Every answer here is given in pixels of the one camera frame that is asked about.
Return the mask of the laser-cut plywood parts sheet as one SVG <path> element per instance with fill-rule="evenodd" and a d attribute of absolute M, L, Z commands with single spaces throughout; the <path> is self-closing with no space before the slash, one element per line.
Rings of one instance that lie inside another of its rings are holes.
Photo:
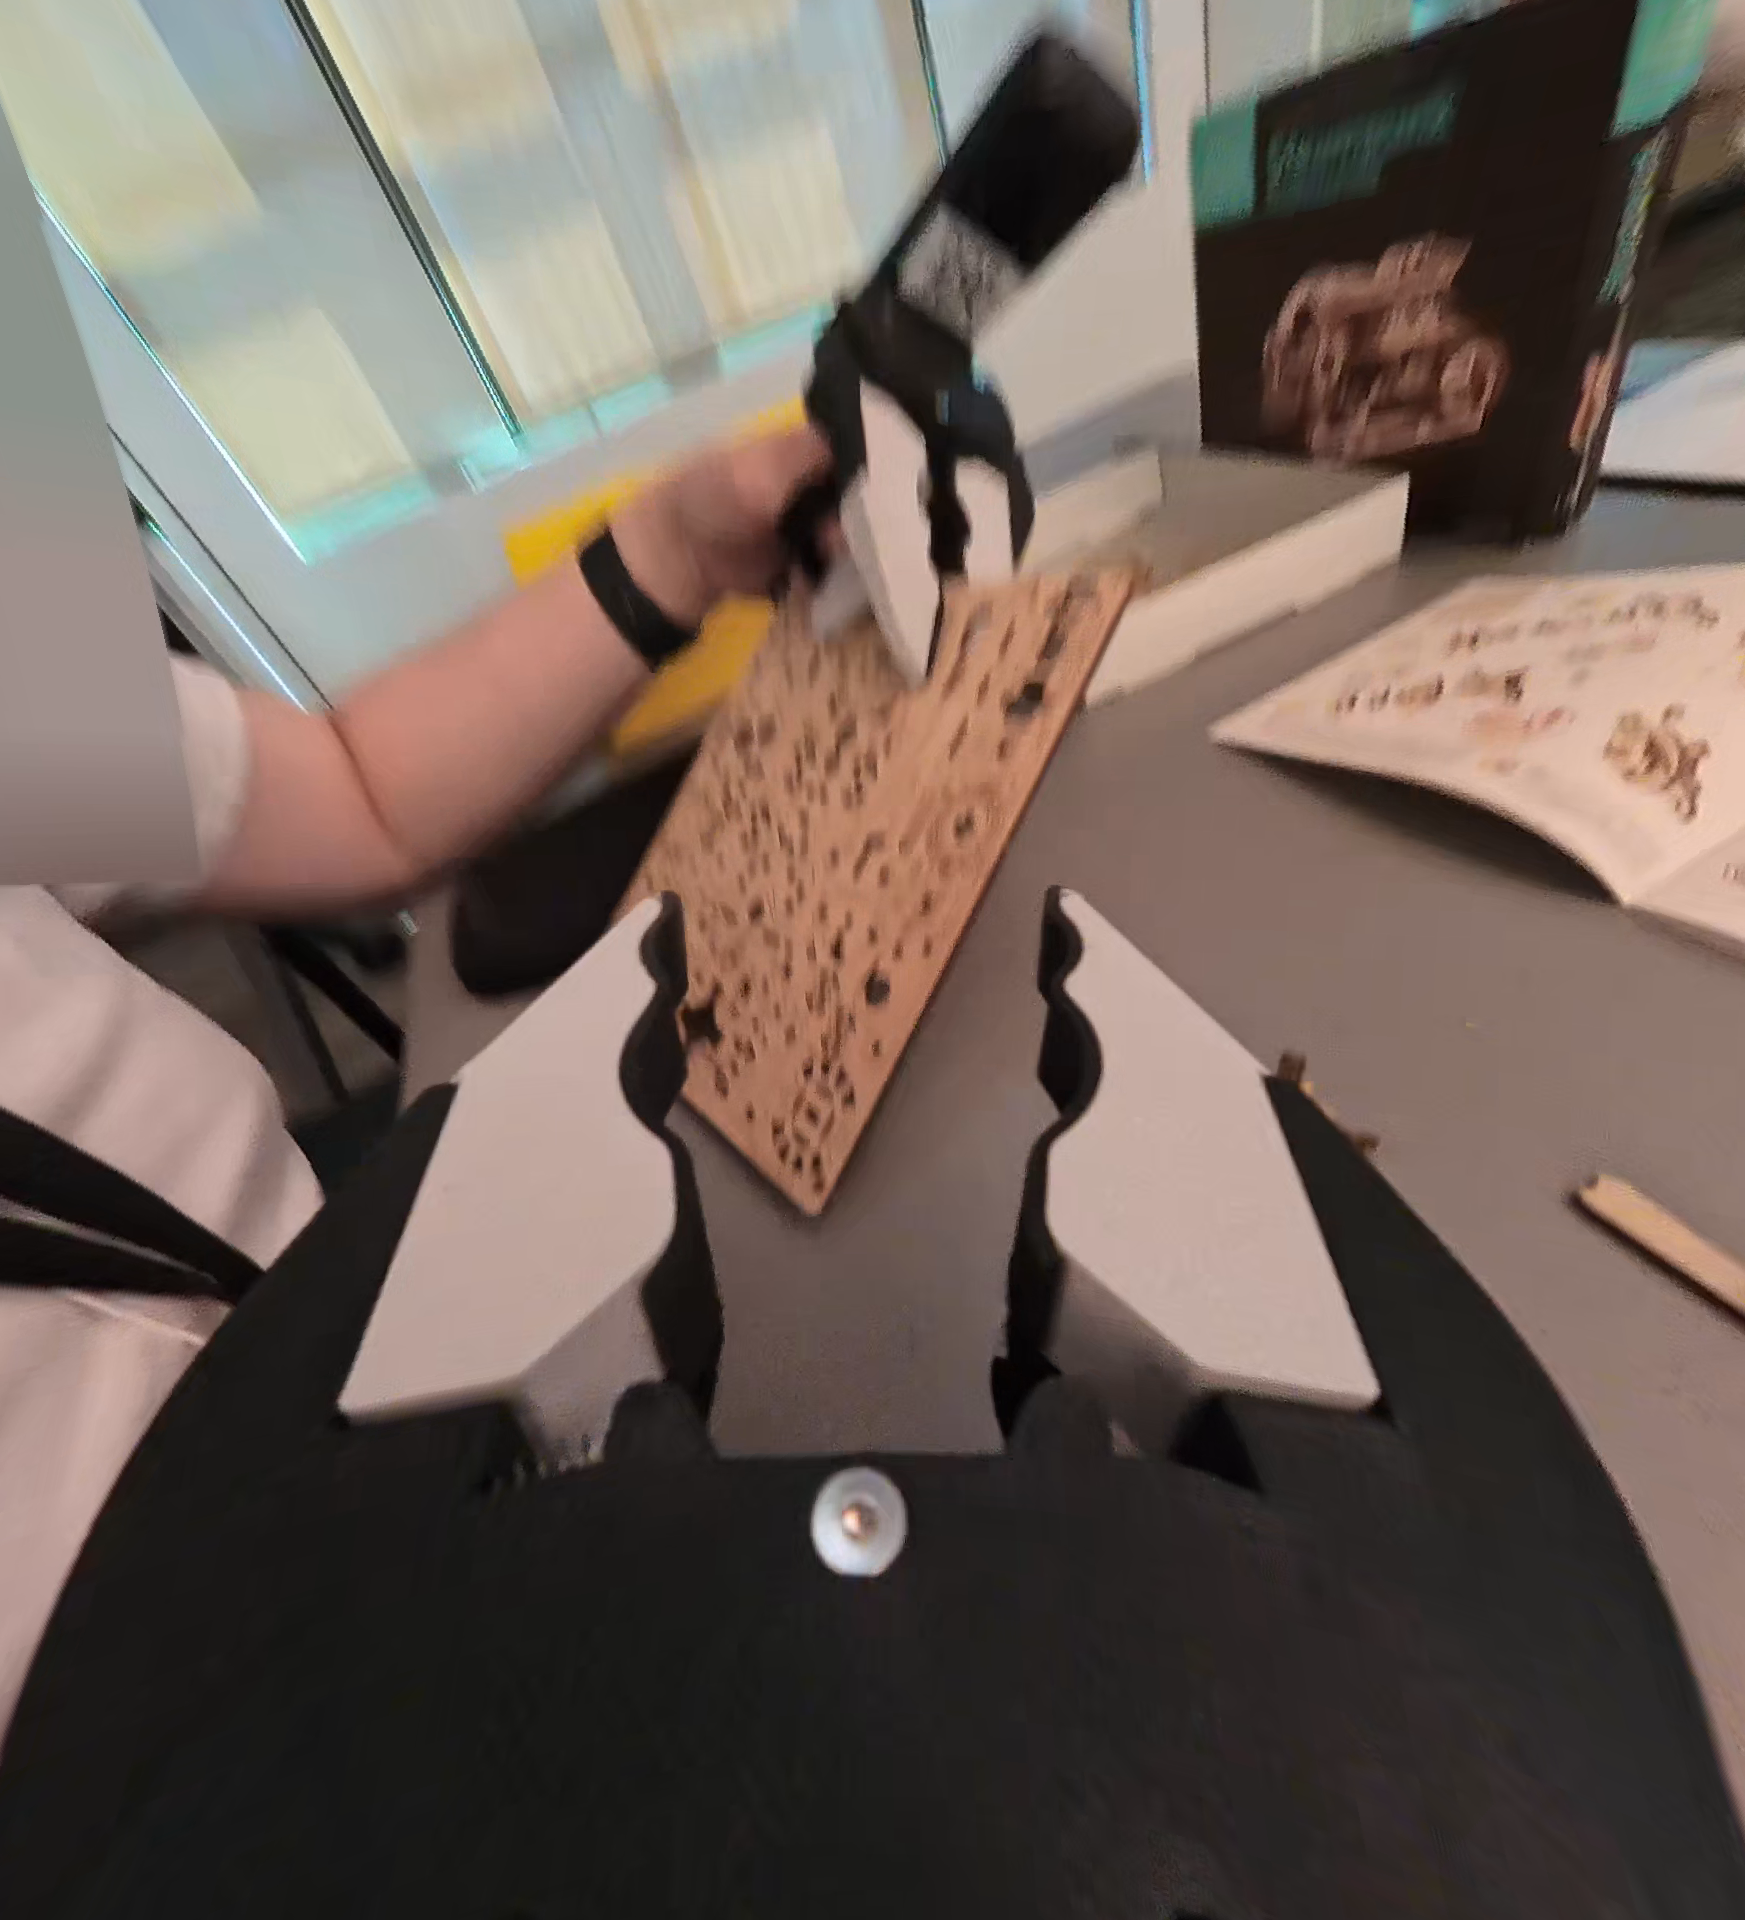
<path fill-rule="evenodd" d="M 869 618 L 769 624 L 624 905 L 682 908 L 685 1104 L 827 1211 L 1122 613 L 1133 566 L 955 585 L 922 685 Z"/>

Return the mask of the person's white shirt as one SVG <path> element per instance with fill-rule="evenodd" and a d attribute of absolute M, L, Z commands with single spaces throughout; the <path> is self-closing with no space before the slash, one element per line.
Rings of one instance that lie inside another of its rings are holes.
<path fill-rule="evenodd" d="M 0 887 L 0 1106 L 261 1265 L 324 1200 L 260 1062 L 40 887 Z M 221 1317 L 0 1289 L 0 1744 L 95 1516 Z"/>

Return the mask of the black model kit box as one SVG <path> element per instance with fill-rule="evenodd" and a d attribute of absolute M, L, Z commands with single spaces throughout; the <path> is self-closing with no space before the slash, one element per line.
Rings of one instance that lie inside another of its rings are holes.
<path fill-rule="evenodd" d="M 1205 444 L 1549 542 L 1595 491 L 1717 6 L 1472 5 L 1189 128 Z"/>

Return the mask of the stacked yellow plastic bins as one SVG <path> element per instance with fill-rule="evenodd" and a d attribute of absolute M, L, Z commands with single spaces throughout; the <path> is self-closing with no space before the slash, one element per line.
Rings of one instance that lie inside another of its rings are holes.
<path fill-rule="evenodd" d="M 710 472 L 718 453 L 752 442 L 778 442 L 804 427 L 804 402 L 782 401 L 743 418 L 726 444 L 679 454 L 667 466 L 620 472 L 512 522 L 501 534 L 512 579 L 525 585 L 556 574 L 600 534 L 620 542 L 632 538 L 627 559 L 653 559 L 659 513 L 678 505 L 682 483 Z M 599 756 L 611 765 L 630 765 L 703 732 L 715 709 L 749 667 L 769 619 L 771 611 L 760 598 L 721 602 L 701 624 L 693 644 L 651 672 L 644 692 L 599 743 Z"/>

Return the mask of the person's left forearm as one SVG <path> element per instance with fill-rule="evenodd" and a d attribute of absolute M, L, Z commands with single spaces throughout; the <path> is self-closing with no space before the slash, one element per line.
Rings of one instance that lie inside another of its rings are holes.
<path fill-rule="evenodd" d="M 542 799 L 648 680 L 569 562 L 325 713 L 244 689 L 235 807 L 197 899 L 285 921 L 408 897 Z"/>

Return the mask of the black wristband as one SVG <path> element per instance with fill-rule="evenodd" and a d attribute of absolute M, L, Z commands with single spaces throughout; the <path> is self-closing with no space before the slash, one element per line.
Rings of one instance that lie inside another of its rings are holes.
<path fill-rule="evenodd" d="M 611 527 L 600 527 L 578 550 L 576 567 L 596 611 L 651 672 L 659 672 L 697 641 L 701 625 L 674 618 L 639 585 Z"/>

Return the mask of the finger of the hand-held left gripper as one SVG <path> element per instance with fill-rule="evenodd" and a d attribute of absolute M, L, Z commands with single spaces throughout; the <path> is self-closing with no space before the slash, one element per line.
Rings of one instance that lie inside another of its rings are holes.
<path fill-rule="evenodd" d="M 851 611 L 870 618 L 902 681 L 927 681 L 944 603 L 933 559 L 933 457 L 948 423 L 944 395 L 810 395 L 808 420 L 828 444 L 839 488 L 847 585 L 822 575 L 818 631 Z"/>
<path fill-rule="evenodd" d="M 953 469 L 955 562 L 950 574 L 972 585 L 1007 581 L 1007 476 L 982 458 Z"/>

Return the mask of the window with roller shade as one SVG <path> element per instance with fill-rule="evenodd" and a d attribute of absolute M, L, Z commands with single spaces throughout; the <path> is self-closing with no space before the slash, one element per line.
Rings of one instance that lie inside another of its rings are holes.
<path fill-rule="evenodd" d="M 0 2 L 51 226 L 308 563 L 768 359 L 1139 5 Z"/>

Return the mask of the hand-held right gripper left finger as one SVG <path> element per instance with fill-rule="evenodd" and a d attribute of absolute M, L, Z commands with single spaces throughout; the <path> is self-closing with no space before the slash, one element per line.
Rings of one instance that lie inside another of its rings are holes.
<path fill-rule="evenodd" d="M 550 1471 L 646 1384 L 710 1418 L 721 1303 L 667 1125 L 685 985 L 682 905 L 646 899 L 454 1073 L 341 1418 L 501 1406 Z"/>

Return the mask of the white cardboard box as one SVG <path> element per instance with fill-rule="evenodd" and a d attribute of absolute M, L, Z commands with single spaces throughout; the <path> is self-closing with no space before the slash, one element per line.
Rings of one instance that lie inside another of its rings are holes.
<path fill-rule="evenodd" d="M 1405 471 L 1135 444 L 1039 495 L 1024 567 L 1135 574 L 1098 709 L 1391 571 L 1409 493 Z"/>

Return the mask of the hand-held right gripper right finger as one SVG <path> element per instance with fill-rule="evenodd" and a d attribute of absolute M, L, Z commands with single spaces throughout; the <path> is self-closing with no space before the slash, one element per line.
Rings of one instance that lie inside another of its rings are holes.
<path fill-rule="evenodd" d="M 1375 1412 L 1261 1062 L 1080 892 L 1048 892 L 1039 933 L 1051 1120 L 1005 1271 L 1004 1422 L 1051 1378 L 1113 1427 L 1183 1427 L 1218 1394 Z"/>

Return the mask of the thin wooden stick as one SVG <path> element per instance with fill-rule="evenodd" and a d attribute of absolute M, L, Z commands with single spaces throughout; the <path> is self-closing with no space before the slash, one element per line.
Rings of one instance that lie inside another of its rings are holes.
<path fill-rule="evenodd" d="M 1612 1174 L 1588 1179 L 1569 1191 L 1569 1200 L 1686 1289 L 1745 1326 L 1745 1260 Z"/>

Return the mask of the assembly instruction booklet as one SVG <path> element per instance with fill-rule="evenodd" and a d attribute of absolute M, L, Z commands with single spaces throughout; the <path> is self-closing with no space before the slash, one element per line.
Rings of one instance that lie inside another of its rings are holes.
<path fill-rule="evenodd" d="M 1745 566 L 1470 579 L 1210 740 L 1477 807 L 1745 959 Z"/>

